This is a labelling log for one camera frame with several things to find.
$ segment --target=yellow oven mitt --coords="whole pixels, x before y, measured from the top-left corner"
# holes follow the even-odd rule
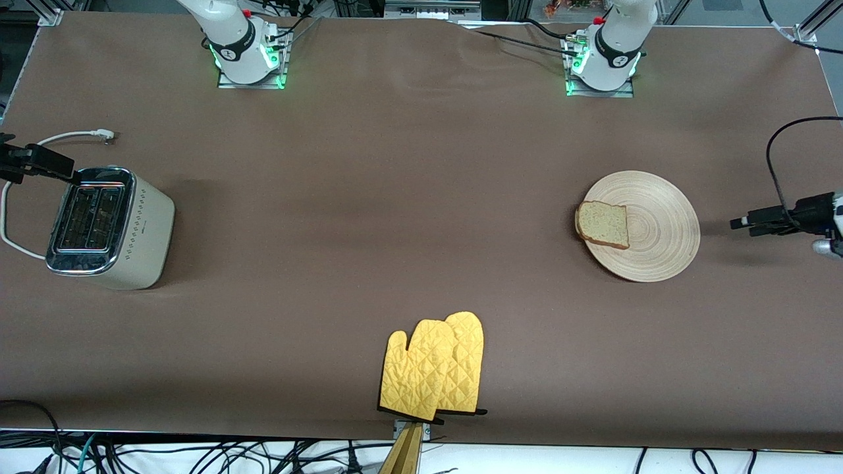
[[[379,407],[433,421],[455,344],[451,325],[438,320],[419,321],[409,347],[405,332],[393,332],[386,346]]]
[[[448,316],[445,323],[454,330],[456,344],[439,399],[439,410],[475,414],[483,362],[483,326],[477,316],[468,311]]]

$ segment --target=toaster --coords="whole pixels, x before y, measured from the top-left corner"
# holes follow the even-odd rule
[[[110,289],[151,287],[164,269],[173,201],[124,168],[85,168],[76,176],[53,225],[47,267]]]

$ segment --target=bread slice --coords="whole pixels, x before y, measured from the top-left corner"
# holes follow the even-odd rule
[[[577,208],[577,233],[584,240],[620,250],[630,248],[626,229],[626,206],[600,201],[584,201]]]

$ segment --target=wooden plate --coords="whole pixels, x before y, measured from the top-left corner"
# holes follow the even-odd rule
[[[585,201],[626,206],[630,248],[586,242],[601,265],[633,282],[675,277],[700,248],[700,222],[688,198],[669,181],[643,171],[619,171],[598,181]]]

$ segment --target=brown table surface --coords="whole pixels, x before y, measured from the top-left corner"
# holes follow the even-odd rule
[[[532,27],[492,30],[552,46]],[[552,53],[437,20],[324,20],[283,91],[217,90],[186,15],[70,13],[3,125],[120,164],[175,201],[160,283],[115,292],[0,245],[0,396],[68,428],[383,439],[386,340],[483,321],[485,417],[449,441],[839,448],[839,263],[728,220],[776,204],[768,137],[834,113],[818,58],[758,28],[656,28],[632,100],[566,97]],[[797,197],[843,184],[834,123],[781,137]],[[679,187],[703,231],[677,277],[628,283],[572,230],[599,178]],[[43,249],[63,191],[28,178],[9,233]],[[4,410],[5,426],[44,426]]]

